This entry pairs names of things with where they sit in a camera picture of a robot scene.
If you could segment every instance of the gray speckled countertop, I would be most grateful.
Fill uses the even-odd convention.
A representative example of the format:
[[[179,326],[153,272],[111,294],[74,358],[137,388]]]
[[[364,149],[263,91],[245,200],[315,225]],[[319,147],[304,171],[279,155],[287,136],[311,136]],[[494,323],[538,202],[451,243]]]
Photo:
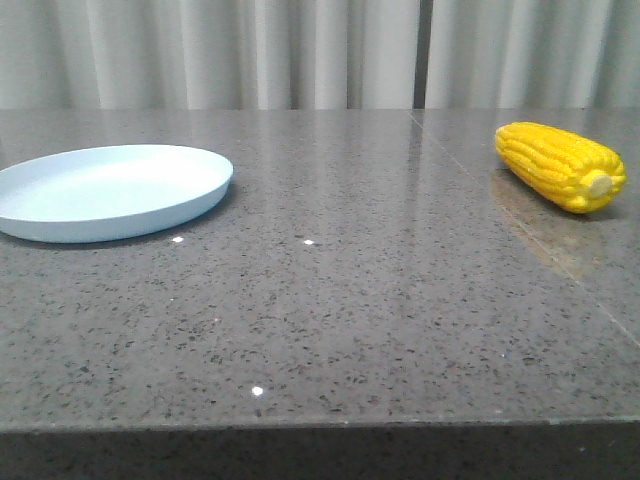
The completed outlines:
[[[493,150],[516,119],[617,149],[626,191],[580,218],[539,199]],[[0,234],[0,431],[637,421],[639,120],[2,112],[2,167],[167,143],[236,174],[211,212],[153,235]]]

